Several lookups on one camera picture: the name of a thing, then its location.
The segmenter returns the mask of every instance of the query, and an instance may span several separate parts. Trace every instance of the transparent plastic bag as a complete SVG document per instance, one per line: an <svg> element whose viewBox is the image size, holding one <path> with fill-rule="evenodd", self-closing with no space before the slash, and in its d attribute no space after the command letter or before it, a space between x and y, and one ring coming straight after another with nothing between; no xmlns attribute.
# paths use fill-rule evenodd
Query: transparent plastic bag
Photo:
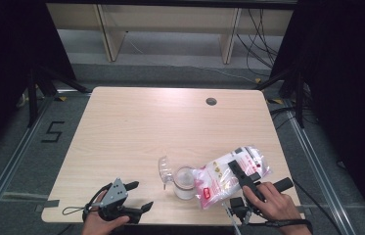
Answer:
<svg viewBox="0 0 365 235"><path fill-rule="evenodd" d="M199 169L194 169L196 196L203 209L231 197L241 189L237 177L228 166L234 160L246 175L258 172L263 178L271 172L266 159L253 146L240 147Z"/></svg>

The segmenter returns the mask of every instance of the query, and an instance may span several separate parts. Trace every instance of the red label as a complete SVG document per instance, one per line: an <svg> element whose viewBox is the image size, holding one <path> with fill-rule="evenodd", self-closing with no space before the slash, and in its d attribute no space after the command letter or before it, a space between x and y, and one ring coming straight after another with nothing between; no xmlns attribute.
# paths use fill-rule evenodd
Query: red label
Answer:
<svg viewBox="0 0 365 235"><path fill-rule="evenodd" d="M204 196L205 196L206 199L210 198L209 188L204 189Z"/></svg>

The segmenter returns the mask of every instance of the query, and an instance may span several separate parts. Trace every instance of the floor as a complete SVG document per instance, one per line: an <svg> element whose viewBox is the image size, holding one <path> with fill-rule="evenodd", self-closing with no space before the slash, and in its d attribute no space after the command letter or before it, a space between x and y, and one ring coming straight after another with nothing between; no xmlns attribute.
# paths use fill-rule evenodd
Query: floor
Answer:
<svg viewBox="0 0 365 235"><path fill-rule="evenodd" d="M224 79L241 80L242 86L254 87L256 78L266 79L270 68L256 58L248 57L247 50L239 38L233 48L233 55L229 65L223 65L219 51L218 35L196 34L196 33L154 33L154 32L128 32L120 49L117 60L113 63L107 62L103 42L100 33L97 31L71 31L60 30L68 57L73 64L78 79L91 85L109 83L108 77L104 77L101 71L106 68L115 67L130 68L137 73L138 70L152 68L172 68L180 71L196 72L205 77L224 76ZM241 35L241 39L248 45L251 39L247 35ZM273 50L278 51L282 37L266 37L266 44ZM256 49L255 52L268 65L271 65L266 52ZM94 74L95 80L88 80L88 74ZM61 92L70 88L58 84ZM276 91L281 84L275 84L267 88L265 92L270 110L284 107L285 104L276 103ZM74 130L79 123L88 96L68 95L70 106L63 102L52 102L46 108L47 115L42 118L41 126L37 126L37 133L32 134L30 140L25 140L25 123L27 123L27 108L20 107L20 111L14 114L11 124L3 132L0 140L0 177L5 172L8 163L14 158L14 153L26 151L25 157L19 159L19 163L12 165L13 174L7 177L7 186L2 188L3 194L0 197L0 233L1 234L77 234L80 231L80 224L67 226L66 224L46 224L40 220L40 206L45 202L52 184L57 176L59 167L63 162L64 155L68 149L68 143L73 136ZM45 99L39 101L41 107L45 108ZM42 136L45 136L47 128L45 123L53 120L63 119L71 123L66 127L62 139L58 145L42 147ZM330 217L337 219L334 210L343 209L341 219L337 223L341 233L337 231L326 216L319 210L318 206L308 197L303 190L297 188L300 200L306 216L312 220L315 234L365 234L365 203L350 177L344 168L338 167L336 161L339 159L328 143L327 137L321 127L316 124L316 117L305 111L305 129L297 128L293 114L283 113L273 116L273 122L278 131L285 156L287 157L292 177L301 185L304 191L308 191L310 197L316 199L320 206L326 209ZM310 145L304 147L301 143L305 138L309 139ZM26 143L26 149L20 150L18 144ZM43 156L39 159L31 155ZM338 204L334 206L336 199L330 198L328 194L336 194ZM21 212L31 216L18 216ZM208 232L213 234L228 234L227 231L209 228ZM155 231L157 234L179 234L179 230ZM244 230L244 234L264 233L271 234L266 230Z"/></svg>

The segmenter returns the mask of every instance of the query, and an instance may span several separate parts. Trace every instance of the table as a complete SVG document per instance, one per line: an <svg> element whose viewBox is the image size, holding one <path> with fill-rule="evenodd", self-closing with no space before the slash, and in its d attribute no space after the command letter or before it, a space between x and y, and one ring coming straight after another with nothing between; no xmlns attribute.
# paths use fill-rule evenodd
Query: table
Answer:
<svg viewBox="0 0 365 235"><path fill-rule="evenodd" d="M209 105L208 98L216 105ZM168 156L172 165L201 167L251 144L273 170L264 180L290 177L260 91L97 87L48 199L60 200L59 206L44 209L42 219L81 222L81 212L62 215L62 210L83 207L102 186L120 177L123 183L140 182L129 191L125 206L140 208L154 201L141 224L229 225L220 205L201 210L196 198L180 200L170 185L163 190L158 160ZM299 205L295 188L286 193Z"/></svg>

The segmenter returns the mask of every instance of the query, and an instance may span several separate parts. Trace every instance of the person's right hand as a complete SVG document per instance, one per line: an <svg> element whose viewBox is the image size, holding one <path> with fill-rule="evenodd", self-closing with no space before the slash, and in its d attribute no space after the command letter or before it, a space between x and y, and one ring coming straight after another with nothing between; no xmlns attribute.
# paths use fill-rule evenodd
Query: person's right hand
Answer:
<svg viewBox="0 0 365 235"><path fill-rule="evenodd" d="M264 196L265 202L259 200L248 186L243 187L243 192L249 201L261 210L265 218L269 220L301 219L292 198L287 194L281 194L272 183L261 183L257 189ZM310 234L306 225L284 226L280 228L280 231L286 235Z"/></svg>

